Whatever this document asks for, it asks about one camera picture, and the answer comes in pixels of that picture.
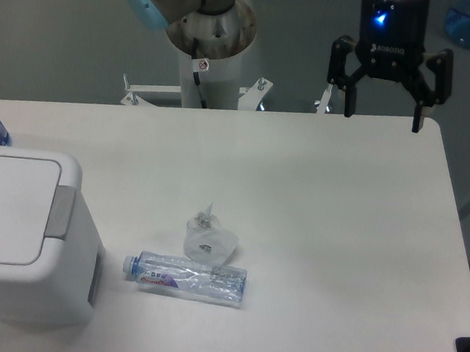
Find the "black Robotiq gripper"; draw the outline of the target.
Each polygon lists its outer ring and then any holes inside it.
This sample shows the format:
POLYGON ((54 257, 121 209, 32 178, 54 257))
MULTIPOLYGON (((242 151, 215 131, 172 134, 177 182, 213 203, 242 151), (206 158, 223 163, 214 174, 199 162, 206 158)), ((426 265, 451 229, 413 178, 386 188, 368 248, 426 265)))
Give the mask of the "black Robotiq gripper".
POLYGON ((429 0, 361 0, 359 41, 341 36, 332 43, 327 81, 344 92, 344 116, 356 112, 357 83, 366 75, 373 79, 405 82, 414 102, 411 131, 424 125, 424 110, 444 104, 451 96, 454 53, 443 49, 424 53, 429 0), (360 66, 346 72, 349 54, 360 66), (419 66, 433 74, 434 87, 426 83, 419 66))

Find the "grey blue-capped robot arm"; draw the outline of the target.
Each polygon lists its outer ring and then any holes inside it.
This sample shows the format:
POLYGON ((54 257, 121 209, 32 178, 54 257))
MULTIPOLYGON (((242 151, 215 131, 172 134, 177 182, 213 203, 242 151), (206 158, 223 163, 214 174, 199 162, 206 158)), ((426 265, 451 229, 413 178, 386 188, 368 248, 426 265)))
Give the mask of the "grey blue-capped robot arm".
MULTIPOLYGON (((182 106, 255 110, 269 87, 238 85, 241 57, 255 38, 256 20, 242 0, 127 0, 144 26, 164 31, 177 49, 182 106)), ((361 0, 360 35, 332 43, 327 82, 344 97, 344 115, 356 111, 356 87, 365 77, 401 84, 414 99, 412 129, 424 112, 452 91, 449 49, 424 48, 430 0, 361 0)))

